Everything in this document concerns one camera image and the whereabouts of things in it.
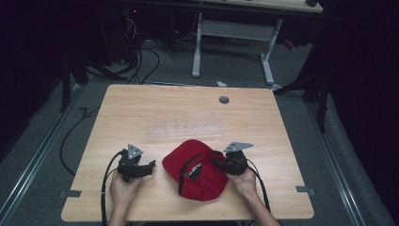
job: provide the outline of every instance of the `table leg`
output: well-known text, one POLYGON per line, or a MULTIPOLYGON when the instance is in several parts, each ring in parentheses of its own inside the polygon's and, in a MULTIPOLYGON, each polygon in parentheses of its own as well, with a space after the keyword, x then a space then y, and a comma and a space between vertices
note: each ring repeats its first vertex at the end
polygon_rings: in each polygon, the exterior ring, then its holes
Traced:
POLYGON ((277 35, 279 34, 279 29, 281 27, 282 19, 278 19, 276 22, 276 25, 273 29, 272 36, 270 38, 269 44, 267 46, 267 50, 265 54, 261 54, 261 61, 263 65, 263 71, 264 71, 264 76, 266 77, 266 82, 269 85, 274 84, 274 78, 273 74, 270 70, 270 65, 269 65, 269 58, 273 50, 273 46, 276 42, 277 35))

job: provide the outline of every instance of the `strap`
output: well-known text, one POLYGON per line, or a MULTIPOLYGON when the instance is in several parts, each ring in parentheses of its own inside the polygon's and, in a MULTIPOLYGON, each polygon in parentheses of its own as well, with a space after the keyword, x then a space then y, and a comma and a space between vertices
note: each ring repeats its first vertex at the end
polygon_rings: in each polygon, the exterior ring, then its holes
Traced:
POLYGON ((212 153, 212 154, 215 154, 215 155, 221 155, 221 154, 223 155, 223 153, 221 153, 221 152, 219 152, 219 151, 210 151, 210 152, 205 152, 205 153, 198 153, 198 154, 196 154, 196 155, 190 157, 190 158, 182 165, 182 168, 180 169, 180 175, 179 175, 179 190, 178 190, 179 194, 182 193, 182 190, 183 190, 184 172, 185 172, 185 170, 187 169, 188 165, 189 165, 194 159, 196 159, 197 157, 199 157, 199 156, 201 156, 201 155, 203 155, 203 154, 206 154, 206 153, 212 153))

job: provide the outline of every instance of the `metal frame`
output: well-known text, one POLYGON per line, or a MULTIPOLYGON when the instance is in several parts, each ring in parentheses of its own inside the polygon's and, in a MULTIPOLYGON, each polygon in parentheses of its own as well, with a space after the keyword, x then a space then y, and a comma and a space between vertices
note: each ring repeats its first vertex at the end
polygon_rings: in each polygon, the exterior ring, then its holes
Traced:
POLYGON ((219 36, 245 40, 263 40, 268 45, 264 54, 260 55, 263 65, 264 76, 266 82, 270 85, 274 84, 273 74, 270 70, 269 58, 276 42, 282 19, 277 19, 274 26, 255 25, 255 24, 239 24, 222 21, 203 20, 202 13, 199 13, 199 21, 197 28, 197 46, 194 53, 193 77, 200 76, 200 42, 202 35, 219 36))

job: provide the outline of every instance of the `wooden table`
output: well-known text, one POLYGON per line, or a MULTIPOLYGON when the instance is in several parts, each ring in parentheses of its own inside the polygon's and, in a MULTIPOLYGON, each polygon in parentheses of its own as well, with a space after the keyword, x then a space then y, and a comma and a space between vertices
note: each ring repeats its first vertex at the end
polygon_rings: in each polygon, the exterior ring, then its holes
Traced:
MULTIPOLYGON (((219 151, 233 141, 253 143, 244 154, 263 178, 273 215, 312 218, 308 194, 296 191, 304 182, 271 90, 132 85, 108 88, 71 187, 82 193, 66 200, 62 218, 101 221, 105 169, 115 153, 132 143, 144 151, 141 165, 155 159, 156 166, 138 190, 128 220, 252 219, 231 182, 218 199, 209 202, 178 195, 178 185, 162 160, 190 138, 219 151), (220 103, 221 96, 230 102, 220 103)), ((259 184, 258 192, 262 196, 259 184)), ((106 194, 109 218, 112 203, 108 190, 106 194)))

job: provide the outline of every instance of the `metal bracket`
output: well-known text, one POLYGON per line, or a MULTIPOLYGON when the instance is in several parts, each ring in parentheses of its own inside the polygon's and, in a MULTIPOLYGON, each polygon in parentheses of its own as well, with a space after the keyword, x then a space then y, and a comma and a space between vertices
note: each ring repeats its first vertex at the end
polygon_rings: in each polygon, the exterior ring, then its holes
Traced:
POLYGON ((232 142, 224 151, 226 153, 242 151, 243 149, 253 147, 253 143, 232 142))
POLYGON ((135 157, 142 155, 144 153, 143 151, 135 147, 133 144, 127 145, 127 152, 129 159, 134 159, 135 157))

